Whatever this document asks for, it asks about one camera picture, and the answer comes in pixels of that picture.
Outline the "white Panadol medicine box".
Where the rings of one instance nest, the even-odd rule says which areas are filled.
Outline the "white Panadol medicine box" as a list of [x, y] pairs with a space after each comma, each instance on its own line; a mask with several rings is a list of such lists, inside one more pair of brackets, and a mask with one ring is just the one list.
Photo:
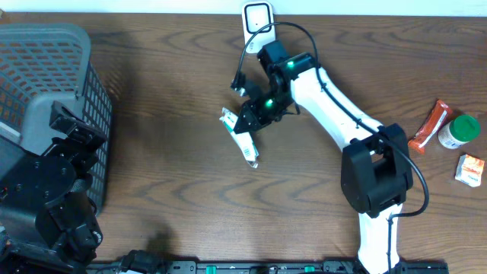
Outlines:
[[241, 150], [245, 161], [252, 167], [258, 168], [259, 152], [253, 142], [251, 135], [248, 132], [237, 134], [234, 131], [238, 116], [229, 109], [223, 107], [221, 110], [221, 117], [219, 118], [229, 132], [230, 136]]

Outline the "orange snack bar wrapper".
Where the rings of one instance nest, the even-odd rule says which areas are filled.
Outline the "orange snack bar wrapper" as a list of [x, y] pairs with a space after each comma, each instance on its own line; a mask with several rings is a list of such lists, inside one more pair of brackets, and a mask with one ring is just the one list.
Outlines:
[[426, 121], [408, 141], [408, 146], [423, 155], [425, 153], [425, 146], [452, 114], [452, 109], [443, 100], [438, 99]]

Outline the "green lid white jar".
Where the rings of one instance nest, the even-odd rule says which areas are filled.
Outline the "green lid white jar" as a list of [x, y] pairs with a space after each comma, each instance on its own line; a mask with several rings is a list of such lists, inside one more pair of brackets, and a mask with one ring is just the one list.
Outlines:
[[457, 149], [476, 139], [481, 128], [473, 116], [461, 115], [451, 120], [438, 132], [438, 141], [448, 149]]

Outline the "orange white snack packet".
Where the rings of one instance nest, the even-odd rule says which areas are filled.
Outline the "orange white snack packet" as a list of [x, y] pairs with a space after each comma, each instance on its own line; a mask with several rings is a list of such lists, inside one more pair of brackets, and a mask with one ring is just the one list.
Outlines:
[[471, 187], [481, 186], [484, 160], [465, 154], [460, 156], [455, 179]]

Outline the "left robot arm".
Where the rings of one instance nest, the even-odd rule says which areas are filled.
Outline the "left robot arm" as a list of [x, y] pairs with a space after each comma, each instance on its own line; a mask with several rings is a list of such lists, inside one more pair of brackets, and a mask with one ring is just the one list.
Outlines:
[[107, 138], [58, 101], [49, 126], [66, 137], [41, 155], [1, 139], [3, 273], [84, 273], [103, 240], [87, 191]]

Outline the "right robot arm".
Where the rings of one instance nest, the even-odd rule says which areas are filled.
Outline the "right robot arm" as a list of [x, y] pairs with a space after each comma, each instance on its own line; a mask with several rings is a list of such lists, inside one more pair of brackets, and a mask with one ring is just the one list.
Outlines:
[[331, 81], [317, 54], [290, 56], [280, 41], [266, 44], [257, 59], [269, 79], [269, 91], [237, 71], [231, 87], [245, 101], [232, 133], [248, 135], [303, 107], [331, 136], [342, 152], [340, 184], [358, 213], [358, 261], [368, 273], [388, 273], [399, 263], [397, 221], [403, 217], [412, 168], [406, 134], [384, 126], [355, 106]]

